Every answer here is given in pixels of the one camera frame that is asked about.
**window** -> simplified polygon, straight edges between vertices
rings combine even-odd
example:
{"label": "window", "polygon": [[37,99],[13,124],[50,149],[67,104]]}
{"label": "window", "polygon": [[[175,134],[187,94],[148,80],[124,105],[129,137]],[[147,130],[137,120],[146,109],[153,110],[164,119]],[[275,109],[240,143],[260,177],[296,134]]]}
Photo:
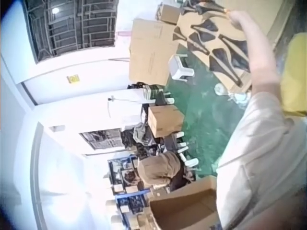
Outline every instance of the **window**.
{"label": "window", "polygon": [[94,150],[105,150],[124,146],[119,128],[80,133],[80,135]]}
{"label": "window", "polygon": [[118,0],[25,0],[37,61],[115,44]]}

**green epoxy floor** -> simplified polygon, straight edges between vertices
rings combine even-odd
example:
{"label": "green epoxy floor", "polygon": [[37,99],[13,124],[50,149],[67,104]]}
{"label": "green epoxy floor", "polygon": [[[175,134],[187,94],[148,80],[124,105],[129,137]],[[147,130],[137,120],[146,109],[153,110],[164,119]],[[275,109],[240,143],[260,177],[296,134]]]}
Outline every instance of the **green epoxy floor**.
{"label": "green epoxy floor", "polygon": [[175,105],[185,114],[183,139],[188,142],[188,155],[200,161],[197,176],[216,175],[218,159],[244,110],[228,96],[215,94],[218,79],[191,52],[180,46],[177,53],[188,55],[187,64],[194,69],[195,77],[188,82],[169,78],[166,91],[172,93]]}

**white shirt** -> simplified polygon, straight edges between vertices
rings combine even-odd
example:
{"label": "white shirt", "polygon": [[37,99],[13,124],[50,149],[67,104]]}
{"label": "white shirt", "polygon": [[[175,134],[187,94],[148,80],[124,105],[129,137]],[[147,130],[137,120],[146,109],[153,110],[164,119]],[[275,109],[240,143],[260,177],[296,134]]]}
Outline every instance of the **white shirt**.
{"label": "white shirt", "polygon": [[278,99],[255,94],[217,169],[217,210],[223,228],[243,225],[306,184],[307,129],[285,118]]}

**storage rack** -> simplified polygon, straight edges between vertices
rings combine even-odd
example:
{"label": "storage rack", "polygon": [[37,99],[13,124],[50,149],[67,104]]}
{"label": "storage rack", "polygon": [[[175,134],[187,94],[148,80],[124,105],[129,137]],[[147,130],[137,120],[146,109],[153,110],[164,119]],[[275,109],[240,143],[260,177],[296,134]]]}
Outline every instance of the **storage rack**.
{"label": "storage rack", "polygon": [[[135,155],[130,155],[128,157],[108,160],[108,166],[109,166],[109,172],[110,172],[109,178],[112,184],[113,195],[115,197],[117,208],[122,218],[122,222],[128,230],[130,229],[130,225],[129,225],[127,213],[122,212],[120,209],[120,206],[127,205],[129,207],[130,212],[132,212],[133,214],[142,212],[142,209],[148,206],[148,203],[145,200],[144,194],[150,192],[149,188],[144,188],[143,182],[140,182],[138,184],[137,192],[133,192],[133,193],[126,192],[127,186],[125,185],[125,182],[123,180],[121,170],[132,169],[137,174],[137,168],[133,164],[133,161],[137,161],[137,157]],[[114,163],[117,164],[117,167],[120,166],[120,170],[119,170],[120,172],[114,171],[114,167],[113,167]],[[117,185],[117,184],[122,184],[123,189],[124,189],[123,192],[116,192],[114,190],[114,185]]]}

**sticker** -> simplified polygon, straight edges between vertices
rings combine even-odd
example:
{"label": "sticker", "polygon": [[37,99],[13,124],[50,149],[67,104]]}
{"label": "sticker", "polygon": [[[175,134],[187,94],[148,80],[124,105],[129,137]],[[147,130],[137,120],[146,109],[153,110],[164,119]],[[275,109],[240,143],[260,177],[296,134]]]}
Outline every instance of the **sticker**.
{"label": "sticker", "polygon": [[78,74],[75,74],[75,75],[72,75],[72,76],[67,76],[67,80],[70,84],[73,84],[73,83],[79,82],[80,78],[79,78]]}

